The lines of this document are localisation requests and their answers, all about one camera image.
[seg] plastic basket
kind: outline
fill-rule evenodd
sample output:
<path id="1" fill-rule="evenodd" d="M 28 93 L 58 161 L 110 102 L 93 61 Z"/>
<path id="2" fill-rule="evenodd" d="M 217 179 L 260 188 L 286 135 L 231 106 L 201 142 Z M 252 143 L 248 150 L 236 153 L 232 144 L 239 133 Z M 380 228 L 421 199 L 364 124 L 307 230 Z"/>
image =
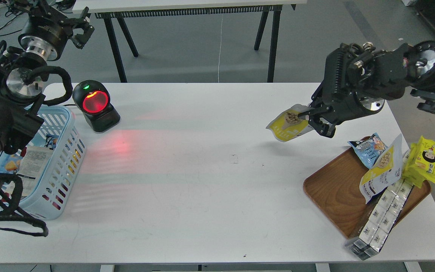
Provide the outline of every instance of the plastic basket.
<path id="1" fill-rule="evenodd" d="M 43 106 L 38 116 L 45 122 L 28 145 L 44 146 L 49 134 L 59 139 L 33 192 L 19 206 L 38 219 L 51 220 L 59 217 L 65 208 L 86 148 L 74 126 L 74 114 L 66 107 Z M 9 155 L 3 154 L 0 163 L 5 161 L 5 156 Z"/>

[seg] table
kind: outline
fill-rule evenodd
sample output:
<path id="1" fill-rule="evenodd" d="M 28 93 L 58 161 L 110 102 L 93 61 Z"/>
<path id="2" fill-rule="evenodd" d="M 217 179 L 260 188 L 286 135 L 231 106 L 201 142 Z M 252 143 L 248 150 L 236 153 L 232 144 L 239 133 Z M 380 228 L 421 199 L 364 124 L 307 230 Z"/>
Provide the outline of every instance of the table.
<path id="1" fill-rule="evenodd" d="M 344 122 L 334 138 L 311 131 L 281 143 L 266 125 L 307 104 L 318 84 L 105 85 L 120 123 L 97 134 L 71 108 L 88 150 L 66 208 L 47 221 L 46 238 L 0 231 L 0 263 L 359 261 L 302 184 L 346 141 L 376 131 L 392 142 L 400 129 L 388 105 Z M 45 90 L 62 93 L 62 84 Z M 405 260 L 435 260 L 430 195 L 369 259 Z"/>
<path id="2" fill-rule="evenodd" d="M 78 0 L 73 7 L 73 12 L 78 13 L 85 9 L 85 7 L 89 7 L 91 13 L 95 13 L 98 19 L 104 20 L 120 82 L 127 82 L 119 45 L 111 21 L 112 18 L 117 19 L 133 56 L 138 57 L 139 52 L 135 47 L 135 43 L 128 31 L 124 18 L 262 12 L 258 34 L 256 35 L 254 44 L 254 50 L 259 50 L 264 26 L 266 25 L 269 12 L 272 11 L 273 26 L 271 28 L 271 47 L 267 82 L 273 82 L 282 7 L 284 4 L 291 4 L 293 9 L 295 9 L 296 4 L 306 2 L 307 0 Z"/>

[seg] brown wooden tray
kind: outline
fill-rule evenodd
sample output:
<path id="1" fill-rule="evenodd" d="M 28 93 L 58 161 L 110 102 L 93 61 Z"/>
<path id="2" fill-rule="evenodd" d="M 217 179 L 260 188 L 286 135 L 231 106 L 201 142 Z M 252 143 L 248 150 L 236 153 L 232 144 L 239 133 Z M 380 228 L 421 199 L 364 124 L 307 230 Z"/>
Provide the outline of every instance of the brown wooden tray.
<path id="1" fill-rule="evenodd" d="M 303 183 L 307 196 L 347 238 L 350 238 L 366 209 L 359 183 L 367 171 L 367 167 L 362 164 L 353 149 L 349 148 Z M 397 223 L 428 194 L 428 181 L 424 181 L 422 188 L 414 187 Z"/>

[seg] floor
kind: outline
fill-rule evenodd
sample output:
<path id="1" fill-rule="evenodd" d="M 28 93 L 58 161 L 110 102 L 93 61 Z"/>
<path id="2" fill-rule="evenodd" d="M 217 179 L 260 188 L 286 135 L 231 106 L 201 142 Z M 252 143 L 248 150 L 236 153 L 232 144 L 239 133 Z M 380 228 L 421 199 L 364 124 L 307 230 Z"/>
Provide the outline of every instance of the floor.
<path id="1" fill-rule="evenodd" d="M 0 26 L 9 18 L 0 9 Z M 268 20 L 261 48 L 253 50 L 259 13 L 216 14 L 181 17 L 127 19 L 140 56 L 135 59 L 116 27 L 126 75 L 129 82 L 266 82 L 271 19 Z M 16 18 L 0 33 L 17 31 L 26 16 Z M 119 82 L 114 60 L 102 20 L 92 17 L 95 33 L 83 50 L 68 42 L 60 60 L 51 65 L 65 68 L 72 82 L 95 79 Z M 18 46 L 18 33 L 4 38 Z M 340 43 L 373 42 L 377 48 L 393 50 L 402 43 L 411 45 L 434 39 L 434 34 L 416 14 L 400 0 L 309 0 L 294 11 L 284 6 L 278 38 L 275 82 L 320 82 L 326 56 Z M 49 82 L 58 82 L 51 77 Z M 420 100 L 406 91 L 403 98 L 391 101 L 390 107 L 408 143 L 420 135 L 435 140 L 435 115 L 416 109 Z M 435 262 L 421 262 L 424 272 L 435 272 Z M 197 270 L 196 266 L 117 266 L 116 271 Z M 97 265 L 56 264 L 54 272 L 96 272 Z M 202 270 L 229 270 L 229 267 L 208 265 Z M 309 265 L 233 265 L 232 270 L 315 271 Z M 403 263 L 330 264 L 332 272 L 406 271 Z M 0 271 L 42 272 L 50 265 L 0 265 Z"/>

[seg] white cable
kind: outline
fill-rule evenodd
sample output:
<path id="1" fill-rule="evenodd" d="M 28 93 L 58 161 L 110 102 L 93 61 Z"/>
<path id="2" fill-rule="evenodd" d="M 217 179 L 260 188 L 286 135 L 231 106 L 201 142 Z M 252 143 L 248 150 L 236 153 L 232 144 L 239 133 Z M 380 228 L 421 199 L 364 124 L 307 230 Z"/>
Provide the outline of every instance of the white cable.
<path id="1" fill-rule="evenodd" d="M 224 14 L 221 15 L 221 43 L 219 44 L 219 57 L 217 59 L 217 82 L 219 83 L 219 66 L 221 65 L 221 47 L 222 47 L 222 21 Z"/>

